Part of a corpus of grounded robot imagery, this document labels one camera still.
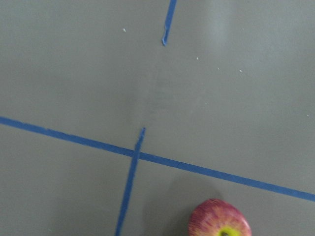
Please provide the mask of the lone red yellow apple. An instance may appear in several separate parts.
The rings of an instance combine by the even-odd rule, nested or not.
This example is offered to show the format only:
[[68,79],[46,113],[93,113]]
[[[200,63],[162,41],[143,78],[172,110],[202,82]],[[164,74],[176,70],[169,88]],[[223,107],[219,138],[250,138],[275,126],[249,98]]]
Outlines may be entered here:
[[191,213],[190,236],[251,236],[251,227],[240,210],[220,199],[208,199]]

